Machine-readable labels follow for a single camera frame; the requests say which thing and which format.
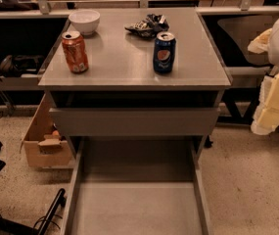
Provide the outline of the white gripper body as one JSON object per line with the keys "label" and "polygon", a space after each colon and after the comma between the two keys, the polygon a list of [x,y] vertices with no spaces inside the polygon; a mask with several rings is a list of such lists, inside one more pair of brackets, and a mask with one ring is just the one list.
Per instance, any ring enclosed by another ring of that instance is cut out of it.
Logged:
{"label": "white gripper body", "polygon": [[253,116],[251,131],[267,135],[279,126],[279,73],[266,76],[261,83],[259,104]]}

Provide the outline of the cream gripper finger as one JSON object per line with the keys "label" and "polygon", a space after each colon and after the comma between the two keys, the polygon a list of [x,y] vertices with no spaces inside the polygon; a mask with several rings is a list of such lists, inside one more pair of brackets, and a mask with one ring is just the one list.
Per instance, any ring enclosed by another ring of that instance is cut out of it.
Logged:
{"label": "cream gripper finger", "polygon": [[248,45],[248,50],[250,52],[257,53],[257,54],[267,52],[271,31],[272,31],[272,29],[269,28],[269,29],[265,30],[263,33],[261,33],[259,36],[257,36]]}

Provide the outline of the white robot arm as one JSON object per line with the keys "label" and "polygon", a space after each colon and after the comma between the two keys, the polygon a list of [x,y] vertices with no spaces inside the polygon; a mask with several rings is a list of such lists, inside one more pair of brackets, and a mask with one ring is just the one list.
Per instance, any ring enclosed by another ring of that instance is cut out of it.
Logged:
{"label": "white robot arm", "polygon": [[257,135],[267,135],[279,126],[279,19],[272,28],[256,37],[248,46],[253,53],[268,54],[273,66],[266,75],[259,91],[259,104],[253,116],[251,131]]}

